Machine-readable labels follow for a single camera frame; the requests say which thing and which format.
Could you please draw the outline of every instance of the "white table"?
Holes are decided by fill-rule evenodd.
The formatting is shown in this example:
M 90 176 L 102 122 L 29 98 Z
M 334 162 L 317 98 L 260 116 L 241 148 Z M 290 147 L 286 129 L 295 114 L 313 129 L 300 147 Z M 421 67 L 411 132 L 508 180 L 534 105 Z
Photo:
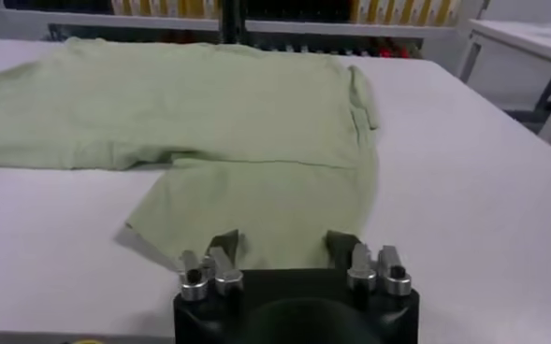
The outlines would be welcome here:
M 471 39 L 456 75 L 468 82 L 482 46 L 501 46 L 518 53 L 518 60 L 551 75 L 551 26 L 512 21 L 471 20 Z M 539 137 L 551 144 L 551 116 Z
M 0 41 L 0 70 L 50 48 Z M 551 147 L 433 63 L 341 60 L 370 78 L 381 122 L 362 238 L 398 245 L 420 343 L 551 343 Z M 0 168 L 0 342 L 169 342 L 176 276 L 123 231 L 160 174 Z

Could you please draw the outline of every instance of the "wrinkled fabric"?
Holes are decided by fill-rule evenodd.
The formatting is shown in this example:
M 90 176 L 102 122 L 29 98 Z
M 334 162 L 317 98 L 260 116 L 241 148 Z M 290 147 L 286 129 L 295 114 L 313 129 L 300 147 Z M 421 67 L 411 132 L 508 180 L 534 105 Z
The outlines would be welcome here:
M 70 40 L 0 73 L 0 166 L 167 163 L 127 223 L 169 258 L 239 229 L 241 266 L 324 265 L 371 202 L 370 95 L 331 56 Z

